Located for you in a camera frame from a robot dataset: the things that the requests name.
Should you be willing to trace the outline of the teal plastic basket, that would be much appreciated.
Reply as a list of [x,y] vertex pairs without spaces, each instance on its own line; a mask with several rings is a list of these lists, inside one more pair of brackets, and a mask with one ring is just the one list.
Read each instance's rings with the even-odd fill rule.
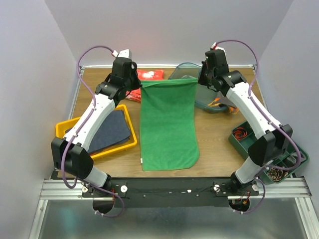
[[[185,62],[179,64],[173,73],[169,76],[169,80],[174,79],[198,79],[201,73],[201,67],[194,63]],[[208,89],[206,86],[197,85],[195,95],[195,106],[208,112],[208,113],[219,113],[228,110],[226,105],[209,106],[211,102],[217,99],[217,93],[213,90]]]

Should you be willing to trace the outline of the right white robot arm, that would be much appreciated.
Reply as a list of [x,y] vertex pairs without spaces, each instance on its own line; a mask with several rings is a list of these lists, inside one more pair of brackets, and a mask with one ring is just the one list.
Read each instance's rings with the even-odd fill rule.
[[262,170],[284,154],[290,144],[292,128],[282,125],[255,98],[245,77],[237,70],[230,71],[224,50],[205,52],[198,82],[212,87],[229,99],[249,123],[256,141],[248,149],[248,157],[230,176],[226,188],[241,195]]

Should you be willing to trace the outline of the dark blue towel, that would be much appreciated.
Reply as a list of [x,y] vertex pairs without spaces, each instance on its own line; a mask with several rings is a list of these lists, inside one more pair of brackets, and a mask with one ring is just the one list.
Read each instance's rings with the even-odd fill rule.
[[95,133],[89,149],[89,154],[102,152],[112,146],[122,144],[130,139],[129,129],[123,110],[112,111]]

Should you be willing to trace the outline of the green towel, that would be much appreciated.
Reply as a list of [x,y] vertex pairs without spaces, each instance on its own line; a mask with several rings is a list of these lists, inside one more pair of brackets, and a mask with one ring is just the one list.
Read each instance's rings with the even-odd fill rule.
[[143,171],[191,168],[199,159],[194,123],[195,78],[144,81],[140,151]]

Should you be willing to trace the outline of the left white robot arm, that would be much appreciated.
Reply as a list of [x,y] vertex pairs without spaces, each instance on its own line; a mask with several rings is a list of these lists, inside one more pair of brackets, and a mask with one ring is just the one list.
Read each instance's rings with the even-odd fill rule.
[[103,121],[115,109],[127,92],[142,86],[137,64],[127,57],[116,57],[112,72],[100,83],[93,99],[78,122],[62,138],[55,137],[51,150],[55,167],[62,174],[69,173],[93,185],[98,196],[110,193],[111,177],[94,166],[88,153],[89,146]]

